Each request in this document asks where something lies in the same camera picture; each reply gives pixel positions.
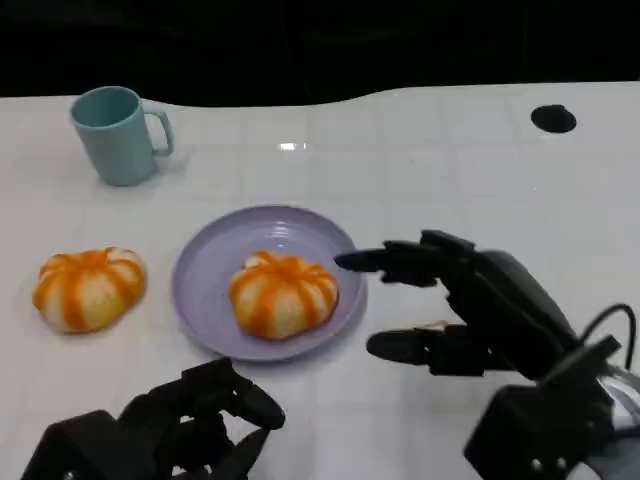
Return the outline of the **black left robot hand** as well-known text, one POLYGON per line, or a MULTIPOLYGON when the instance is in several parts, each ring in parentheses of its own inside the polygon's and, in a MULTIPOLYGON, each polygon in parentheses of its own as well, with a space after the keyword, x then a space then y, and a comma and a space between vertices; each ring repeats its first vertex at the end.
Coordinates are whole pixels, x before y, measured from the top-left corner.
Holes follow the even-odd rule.
POLYGON ((135 397, 118 425, 151 456, 154 479, 246 479, 285 420, 269 394, 221 358, 135 397))

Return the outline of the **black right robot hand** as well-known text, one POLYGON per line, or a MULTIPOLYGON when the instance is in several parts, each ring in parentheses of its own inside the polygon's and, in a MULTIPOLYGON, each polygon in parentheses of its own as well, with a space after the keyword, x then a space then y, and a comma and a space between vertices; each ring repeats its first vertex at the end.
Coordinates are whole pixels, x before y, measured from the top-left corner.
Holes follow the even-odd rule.
POLYGON ((387 284, 443 285, 462 321, 376 333, 366 349, 377 358, 426 365, 434 376, 497 370, 538 380, 580 345, 556 302, 505 251, 478 250, 455 235, 424 230, 418 242, 386 241, 379 249, 343 253, 334 261, 352 272, 380 272, 387 284))

